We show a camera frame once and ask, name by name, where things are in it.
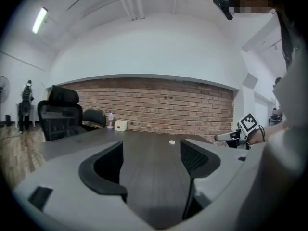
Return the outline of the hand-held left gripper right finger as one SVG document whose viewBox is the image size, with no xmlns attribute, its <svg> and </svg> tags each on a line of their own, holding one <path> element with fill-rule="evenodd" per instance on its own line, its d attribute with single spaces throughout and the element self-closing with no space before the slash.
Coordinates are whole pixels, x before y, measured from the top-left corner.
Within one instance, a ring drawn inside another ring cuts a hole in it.
<svg viewBox="0 0 308 231">
<path fill-rule="evenodd" d="M 180 159 L 190 178 L 182 220 L 205 209 L 223 192 L 247 153 L 196 140 L 180 141 Z"/>
</svg>

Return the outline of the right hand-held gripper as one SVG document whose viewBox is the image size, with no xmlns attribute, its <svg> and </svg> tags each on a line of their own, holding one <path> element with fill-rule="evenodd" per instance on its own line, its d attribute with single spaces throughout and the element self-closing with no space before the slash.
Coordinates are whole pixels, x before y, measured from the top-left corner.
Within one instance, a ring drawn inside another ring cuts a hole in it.
<svg viewBox="0 0 308 231">
<path fill-rule="evenodd" d="M 237 126 L 238 128 L 235 131 L 215 135 L 214 139 L 216 141 L 228 141 L 230 148 L 250 150 L 251 145 L 248 142 L 248 135 L 260 128 L 260 124 L 251 113 L 248 113 L 239 120 Z"/>
</svg>

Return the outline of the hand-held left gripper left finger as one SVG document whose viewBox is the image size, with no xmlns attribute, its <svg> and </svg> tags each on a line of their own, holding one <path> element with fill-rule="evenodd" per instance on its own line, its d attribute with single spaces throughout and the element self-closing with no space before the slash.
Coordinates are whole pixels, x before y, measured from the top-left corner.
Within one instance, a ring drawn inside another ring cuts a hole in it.
<svg viewBox="0 0 308 231">
<path fill-rule="evenodd" d="M 127 206 L 119 184 L 123 143 L 110 142 L 51 159 L 14 196 L 34 221 L 56 231 L 150 231 Z"/>
</svg>

